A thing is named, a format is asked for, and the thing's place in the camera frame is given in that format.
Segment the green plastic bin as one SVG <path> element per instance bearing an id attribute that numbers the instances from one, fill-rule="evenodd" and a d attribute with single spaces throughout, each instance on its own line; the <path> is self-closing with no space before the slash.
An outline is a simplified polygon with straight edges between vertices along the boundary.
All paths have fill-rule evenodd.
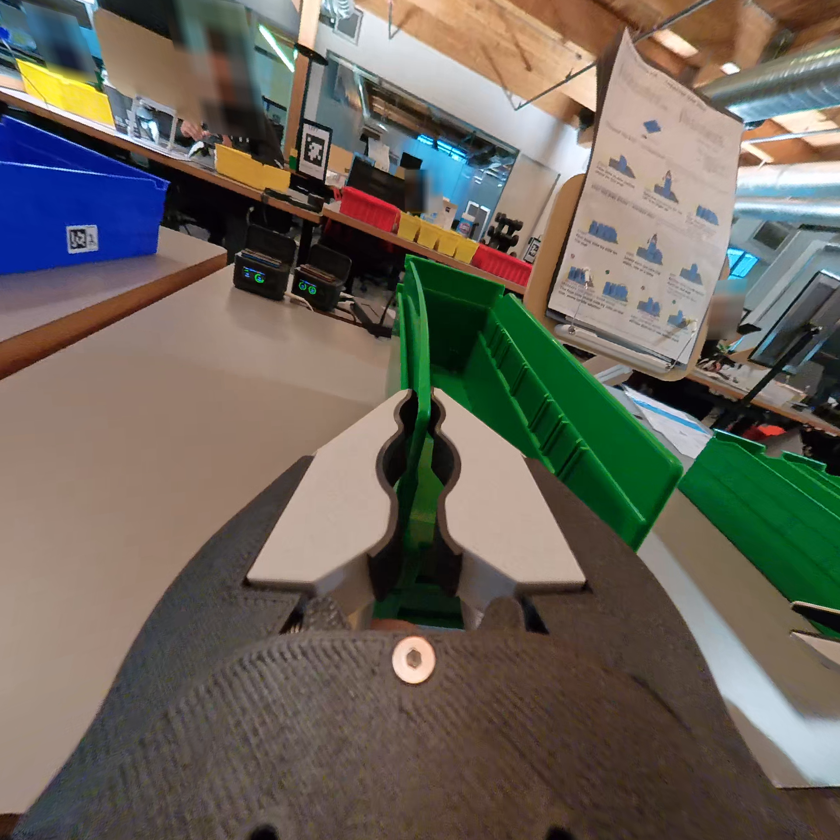
<path id="1" fill-rule="evenodd" d="M 838 609 L 839 515 L 776 474 L 768 457 L 762 444 L 717 430 L 679 491 L 789 602 Z"/>
<path id="2" fill-rule="evenodd" d="M 421 427 L 396 488 L 403 572 L 376 615 L 463 626 L 455 591 L 435 579 L 433 389 L 540 462 L 637 550 L 682 477 L 677 457 L 501 284 L 410 255 L 395 300 L 395 388 L 414 391 Z"/>
<path id="3" fill-rule="evenodd" d="M 766 458 L 766 465 L 815 503 L 839 515 L 839 477 L 820 463 L 789 453 Z"/>

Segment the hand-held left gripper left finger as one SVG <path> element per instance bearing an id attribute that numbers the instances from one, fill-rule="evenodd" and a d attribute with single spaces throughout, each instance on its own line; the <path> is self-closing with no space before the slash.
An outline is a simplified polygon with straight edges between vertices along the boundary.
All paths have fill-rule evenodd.
<path id="1" fill-rule="evenodd" d="M 403 572 L 397 488 L 416 419 L 417 397 L 405 389 L 321 446 L 246 582 L 327 596 L 346 614 L 391 594 Z"/>

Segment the wooden workbench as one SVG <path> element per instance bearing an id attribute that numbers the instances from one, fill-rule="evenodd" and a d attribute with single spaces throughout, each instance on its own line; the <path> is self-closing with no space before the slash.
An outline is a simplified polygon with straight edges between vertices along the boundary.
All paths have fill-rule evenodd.
<path id="1" fill-rule="evenodd" d="M 373 236 L 374 238 L 377 238 L 384 243 L 393 245 L 401 250 L 404 250 L 407 253 L 412 253 L 425 259 L 430 259 L 441 265 L 464 271 L 475 277 L 481 277 L 486 280 L 494 281 L 520 296 L 523 296 L 527 289 L 526 287 L 521 286 L 510 279 L 495 276 L 483 269 L 459 261 L 454 257 L 441 254 L 432 248 L 428 248 L 423 245 L 419 245 L 418 243 L 415 243 L 413 241 L 400 238 L 397 234 L 385 232 L 377 227 L 374 227 L 353 217 L 348 217 L 346 216 L 346 214 L 340 211 L 340 205 L 338 203 L 331 203 L 326 205 L 322 210 L 321 219 L 323 222 L 330 220 L 339 224 L 343 224 L 352 228 L 355 231 Z"/>
<path id="2" fill-rule="evenodd" d="M 319 226 L 325 218 L 324 213 L 315 212 L 299 206 L 274 193 L 260 192 L 248 185 L 219 175 L 215 171 L 208 170 L 206 167 L 194 163 L 183 155 L 164 152 L 156 147 L 150 147 L 130 140 L 127 136 L 117 132 L 115 129 L 111 129 L 98 122 L 79 118 L 60 108 L 43 103 L 25 92 L 1 87 L 1 99 L 2 102 L 13 109 L 22 110 L 30 115 L 35 115 L 40 119 L 46 120 L 49 123 L 50 131 L 60 125 L 67 130 L 84 134 L 90 140 L 104 143 L 110 148 L 140 154 L 144 158 L 154 161 L 168 170 L 189 175 L 194 179 L 225 189 L 229 193 L 236 193 L 252 202 L 263 203 L 269 207 L 274 207 L 278 211 L 298 217 L 303 222 L 313 226 Z"/>

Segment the blue white paper sheets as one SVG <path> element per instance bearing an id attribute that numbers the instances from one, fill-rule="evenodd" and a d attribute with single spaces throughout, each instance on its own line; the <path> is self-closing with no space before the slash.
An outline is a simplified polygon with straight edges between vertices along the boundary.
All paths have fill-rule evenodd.
<path id="1" fill-rule="evenodd" d="M 693 416 L 658 402 L 627 385 L 622 385 L 622 390 L 647 424 L 684 458 L 696 459 L 711 441 L 711 430 Z"/>

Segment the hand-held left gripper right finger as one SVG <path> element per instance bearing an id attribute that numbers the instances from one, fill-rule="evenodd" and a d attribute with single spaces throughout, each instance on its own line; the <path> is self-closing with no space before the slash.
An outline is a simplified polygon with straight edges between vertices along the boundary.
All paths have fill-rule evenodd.
<path id="1" fill-rule="evenodd" d="M 470 611 L 580 592 L 586 578 L 534 476 L 541 464 L 443 391 L 432 393 L 436 576 Z"/>

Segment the tan wooden board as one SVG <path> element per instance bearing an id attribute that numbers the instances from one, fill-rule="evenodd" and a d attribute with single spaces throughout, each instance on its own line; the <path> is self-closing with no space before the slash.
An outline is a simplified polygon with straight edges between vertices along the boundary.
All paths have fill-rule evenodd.
<path id="1" fill-rule="evenodd" d="M 103 7 L 94 13 L 93 26 L 112 87 L 188 122 L 203 120 L 198 79 L 185 51 Z"/>

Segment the yellow plastic bin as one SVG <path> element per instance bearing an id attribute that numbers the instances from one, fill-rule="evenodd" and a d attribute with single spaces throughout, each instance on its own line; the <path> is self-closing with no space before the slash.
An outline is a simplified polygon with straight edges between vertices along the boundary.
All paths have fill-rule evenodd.
<path id="1" fill-rule="evenodd" d="M 284 193 L 291 185 L 291 174 L 288 171 L 262 164 L 250 154 L 222 143 L 215 145 L 215 167 L 219 175 L 260 193 L 265 190 Z"/>
<path id="2" fill-rule="evenodd" d="M 26 60 L 16 60 L 25 92 L 44 104 L 77 117 L 115 127 L 108 96 L 92 85 L 65 77 Z"/>

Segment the black dumbbell rack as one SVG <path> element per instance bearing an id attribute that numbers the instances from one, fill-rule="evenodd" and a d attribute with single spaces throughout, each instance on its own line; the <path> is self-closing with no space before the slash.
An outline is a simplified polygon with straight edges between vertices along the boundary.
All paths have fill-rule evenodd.
<path id="1" fill-rule="evenodd" d="M 518 245 L 522 227 L 522 220 L 498 212 L 493 224 L 488 227 L 486 244 L 502 254 L 507 254 Z"/>

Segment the grey monitor back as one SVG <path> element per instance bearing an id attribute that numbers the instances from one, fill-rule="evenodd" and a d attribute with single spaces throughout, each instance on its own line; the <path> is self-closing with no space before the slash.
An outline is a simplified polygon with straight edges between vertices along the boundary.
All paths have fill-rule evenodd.
<path id="1" fill-rule="evenodd" d="M 839 277 L 821 269 L 769 329 L 749 360 L 768 369 L 795 374 L 838 329 Z"/>

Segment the clear plastic box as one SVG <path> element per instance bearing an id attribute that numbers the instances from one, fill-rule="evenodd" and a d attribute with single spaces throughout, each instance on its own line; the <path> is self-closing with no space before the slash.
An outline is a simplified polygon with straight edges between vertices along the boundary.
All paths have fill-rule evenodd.
<path id="1" fill-rule="evenodd" d="M 136 96 L 129 111 L 129 133 L 136 140 L 158 146 L 171 144 L 175 115 L 151 100 Z"/>

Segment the black monitor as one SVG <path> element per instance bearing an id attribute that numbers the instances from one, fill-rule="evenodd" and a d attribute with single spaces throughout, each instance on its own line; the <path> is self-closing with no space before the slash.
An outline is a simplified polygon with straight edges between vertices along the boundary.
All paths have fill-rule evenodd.
<path id="1" fill-rule="evenodd" d="M 402 177 L 378 169 L 374 163 L 362 155 L 355 155 L 345 182 L 346 187 L 406 210 L 406 184 Z"/>

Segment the red plastic bin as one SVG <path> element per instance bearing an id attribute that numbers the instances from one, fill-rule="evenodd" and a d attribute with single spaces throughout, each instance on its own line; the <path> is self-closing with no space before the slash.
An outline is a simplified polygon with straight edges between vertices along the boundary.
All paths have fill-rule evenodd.
<path id="1" fill-rule="evenodd" d="M 396 205 L 348 185 L 342 190 L 340 212 L 388 234 L 396 231 L 402 213 Z"/>
<path id="2" fill-rule="evenodd" d="M 529 263 L 484 244 L 478 244 L 470 264 L 518 287 L 528 285 L 532 272 Z"/>

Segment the paper instruction sheet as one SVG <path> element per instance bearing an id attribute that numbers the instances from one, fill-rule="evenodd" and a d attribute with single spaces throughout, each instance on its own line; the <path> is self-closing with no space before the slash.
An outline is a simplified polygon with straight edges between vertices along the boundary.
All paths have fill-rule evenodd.
<path id="1" fill-rule="evenodd" d="M 596 65 L 594 139 L 547 300 L 555 335 L 677 381 L 728 265 L 743 122 L 639 54 Z"/>

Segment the black battery charger case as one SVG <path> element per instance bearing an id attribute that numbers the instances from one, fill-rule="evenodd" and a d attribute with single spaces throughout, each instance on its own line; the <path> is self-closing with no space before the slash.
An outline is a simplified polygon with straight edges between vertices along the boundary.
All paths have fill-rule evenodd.
<path id="1" fill-rule="evenodd" d="M 332 313 L 340 302 L 351 269 L 350 257 L 317 243 L 310 248 L 308 262 L 295 268 L 289 293 L 316 312 Z"/>
<path id="2" fill-rule="evenodd" d="M 282 301 L 296 254 L 297 244 L 293 238 L 261 225 L 249 224 L 245 246 L 234 258 L 234 287 L 265 299 Z"/>

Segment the brown edged side desk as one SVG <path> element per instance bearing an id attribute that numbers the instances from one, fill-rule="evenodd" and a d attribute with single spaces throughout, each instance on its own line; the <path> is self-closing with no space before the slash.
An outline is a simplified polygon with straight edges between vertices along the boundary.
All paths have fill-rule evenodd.
<path id="1" fill-rule="evenodd" d="M 2 380 L 226 264 L 225 248 L 161 227 L 154 255 L 2 275 Z"/>

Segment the black white marker sign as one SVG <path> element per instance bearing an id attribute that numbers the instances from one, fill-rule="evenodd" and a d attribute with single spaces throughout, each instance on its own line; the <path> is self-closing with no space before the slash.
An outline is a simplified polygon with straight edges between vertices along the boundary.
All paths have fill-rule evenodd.
<path id="1" fill-rule="evenodd" d="M 297 172 L 325 183 L 332 140 L 333 130 L 330 126 L 303 119 L 300 127 Z"/>

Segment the silver air duct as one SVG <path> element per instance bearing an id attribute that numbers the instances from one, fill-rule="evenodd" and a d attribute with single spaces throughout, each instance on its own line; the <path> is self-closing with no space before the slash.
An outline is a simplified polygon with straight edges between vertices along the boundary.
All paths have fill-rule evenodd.
<path id="1" fill-rule="evenodd" d="M 837 108 L 839 39 L 720 77 L 698 87 L 697 92 L 744 123 Z"/>
<path id="2" fill-rule="evenodd" d="M 733 216 L 838 228 L 839 162 L 740 167 Z"/>

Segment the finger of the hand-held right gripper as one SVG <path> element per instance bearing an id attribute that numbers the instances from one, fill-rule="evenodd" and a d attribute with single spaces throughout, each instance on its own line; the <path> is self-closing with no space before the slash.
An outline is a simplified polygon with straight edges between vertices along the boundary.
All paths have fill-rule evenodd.
<path id="1" fill-rule="evenodd" d="M 811 625 L 819 625 L 831 633 L 811 633 L 793 630 L 790 636 L 810 650 L 824 665 L 839 665 L 839 610 L 809 602 L 791 603 L 794 613 L 802 616 Z"/>

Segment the blue plastic bin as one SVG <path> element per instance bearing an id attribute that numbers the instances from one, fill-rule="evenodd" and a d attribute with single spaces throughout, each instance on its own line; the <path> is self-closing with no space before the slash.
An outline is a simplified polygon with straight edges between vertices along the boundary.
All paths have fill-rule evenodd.
<path id="1" fill-rule="evenodd" d="M 155 255 L 168 186 L 2 117 L 1 274 Z"/>

